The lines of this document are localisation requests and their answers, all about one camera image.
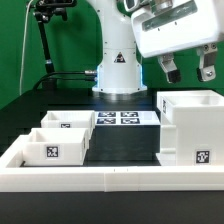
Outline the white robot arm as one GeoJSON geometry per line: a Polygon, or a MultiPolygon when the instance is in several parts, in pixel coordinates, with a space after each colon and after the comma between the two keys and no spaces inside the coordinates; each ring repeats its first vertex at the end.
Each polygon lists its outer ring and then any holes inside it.
{"type": "Polygon", "coordinates": [[[170,83],[181,80],[175,52],[195,48],[198,79],[216,77],[217,44],[224,41],[224,0],[86,0],[98,14],[103,58],[94,94],[109,99],[143,94],[136,55],[157,57],[170,83]]]}

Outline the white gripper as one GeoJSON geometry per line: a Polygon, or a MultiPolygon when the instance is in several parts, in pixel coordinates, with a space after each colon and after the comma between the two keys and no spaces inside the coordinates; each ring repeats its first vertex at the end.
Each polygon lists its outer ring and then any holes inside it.
{"type": "Polygon", "coordinates": [[[171,52],[200,46],[198,80],[214,80],[218,52],[215,43],[224,40],[224,0],[173,0],[172,3],[169,9],[159,13],[147,5],[132,14],[132,28],[141,55],[158,56],[167,82],[178,83],[181,73],[171,52]]]}

